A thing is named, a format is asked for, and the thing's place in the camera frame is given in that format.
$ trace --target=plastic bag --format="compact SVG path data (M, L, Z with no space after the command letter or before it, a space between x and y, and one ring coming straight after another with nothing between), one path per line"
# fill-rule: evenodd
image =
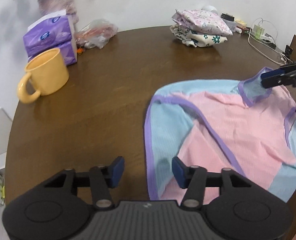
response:
M105 19L92 21L80 32L75 33L76 43L79 47L102 49L109 39L117 33L118 27Z

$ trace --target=purple trim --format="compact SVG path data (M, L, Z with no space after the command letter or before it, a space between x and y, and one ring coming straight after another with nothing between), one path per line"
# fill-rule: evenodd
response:
M203 120L205 127L211 134L211 136L215 139L221 150L223 151L224 155L226 156L227 160L230 164L236 169L236 171L241 174L242 176L246 176L243 169L239 165L235 155L232 151L226 146L223 140L219 137L219 135L214 131L211 125L208 123L207 119L200 111L200 109L195 106L193 103L187 101L186 99L179 98L176 96L164 97L160 95L154 95L150 101L150 105L147 110L145 125L144 125L144 139L145 139L145 148L146 148L146 163L147 163L147 185L148 185L148 193L151 200L158 200L158 193L157 193L157 182L156 182L156 175L154 170L154 160L153 160L153 152L152 152L152 133L151 133L151 106L155 101L159 101L165 104L173 104L173 105L181 105L186 106Z
M296 107L290 109L289 113L286 115L284 120L284 127L285 127L285 139L287 143L287 147L290 149L289 143L289 133L290 133L290 119L296 113Z
M267 71L272 71L272 69L264 67L254 77L243 80L243 81L240 81L238 83L239 94L240 94L242 100L246 103L247 106L252 107L255 103L257 103L257 102L259 102L259 101L261 101L261 100L263 100L263 99L270 96L270 94L272 92L272 88L268 88L263 95L259 95L259 96L255 97L254 100L251 100L250 98L247 97L246 92L245 92L245 88L244 88L245 83L252 82L252 81L256 80L262 73L267 72Z
M146 148L146 166L147 166L147 186L150 200L159 200L157 180L155 174L155 165L152 151L152 133L151 133L151 106L155 102L152 97L147 109L146 120L144 125L144 140Z

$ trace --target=brown tabletop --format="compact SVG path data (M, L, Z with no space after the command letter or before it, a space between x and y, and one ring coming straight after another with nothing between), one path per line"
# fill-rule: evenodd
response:
M69 81L58 92L18 104L6 159L6 203L62 169L88 171L118 155L126 166L119 187L111 190L114 201L147 200L143 124L154 92L183 80L243 80L264 66L277 65L237 33L209 48L186 47L169 27L118 33L103 49L87 50L69 66ZM296 100L296 89L289 90ZM78 196L91 201L89 189ZM289 205L295 213L291 239L296 192Z

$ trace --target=mug rim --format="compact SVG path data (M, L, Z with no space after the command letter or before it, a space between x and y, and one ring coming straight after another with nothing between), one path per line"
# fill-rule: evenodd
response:
M35 68L28 69L28 67L30 66L30 64L31 64L32 62L34 62L34 60L37 60L39 57L42 57L44 54L46 54L46 53L48 53L49 51L52 51L52 50L57 51L57 53L56 53L53 57L51 57L51 58L48 59L46 62L42 63L41 65L39 65L39 66L37 66L37 67L35 67ZM59 53L60 53L60 49L59 49L59 48L47 49L46 51L40 53L38 56L34 57L34 58L33 58L33 59L32 59L32 60L31 60L26 66L25 66L24 70L25 70L26 72L30 72L30 71L32 71L32 70L35 70L35 69L37 69L37 68L40 68L40 67L42 67L43 65L47 64L50 60L54 59Z

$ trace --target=pink vase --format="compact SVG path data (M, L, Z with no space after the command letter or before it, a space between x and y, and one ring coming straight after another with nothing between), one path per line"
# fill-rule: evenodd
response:
M66 9L67 14L72 16L74 24L79 21L73 0L38 0L38 4L42 15Z

